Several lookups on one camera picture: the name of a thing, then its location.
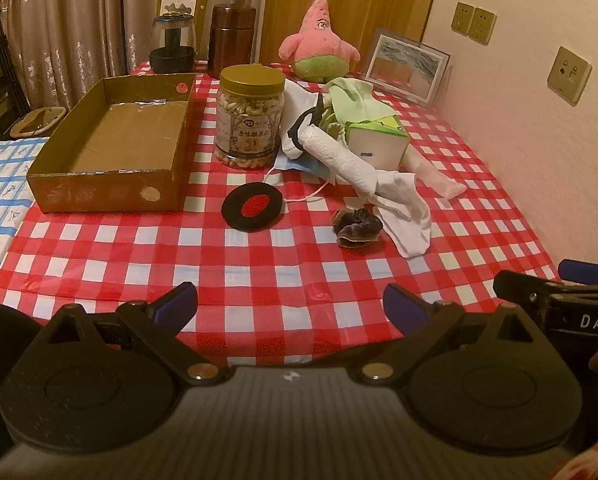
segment curtain pattern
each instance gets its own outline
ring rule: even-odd
[[[212,7],[259,0],[208,0]],[[73,107],[102,77],[123,75],[148,59],[157,0],[0,0],[1,20],[32,108]]]

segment transparent water tank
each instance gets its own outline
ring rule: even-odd
[[[167,12],[152,22],[150,66],[157,74],[192,72],[196,35],[194,19],[183,12]]]

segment power outlet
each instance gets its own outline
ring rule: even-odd
[[[468,35],[479,43],[487,45],[495,28],[496,14],[485,9],[474,9]]]
[[[548,86],[574,106],[581,99],[591,72],[592,65],[585,59],[565,47],[559,47],[548,76]]]
[[[452,19],[452,30],[467,36],[468,31],[470,30],[470,23],[472,22],[473,15],[473,6],[459,2],[454,11],[454,17]]]

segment pink starfish plush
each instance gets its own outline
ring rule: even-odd
[[[314,1],[299,33],[288,36],[281,44],[279,57],[283,61],[294,57],[294,73],[315,83],[343,77],[349,72],[351,62],[361,60],[357,49],[332,32],[327,0]]]

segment thermos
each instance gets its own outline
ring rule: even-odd
[[[218,4],[212,10],[208,74],[219,79],[227,66],[250,63],[255,37],[256,9]]]

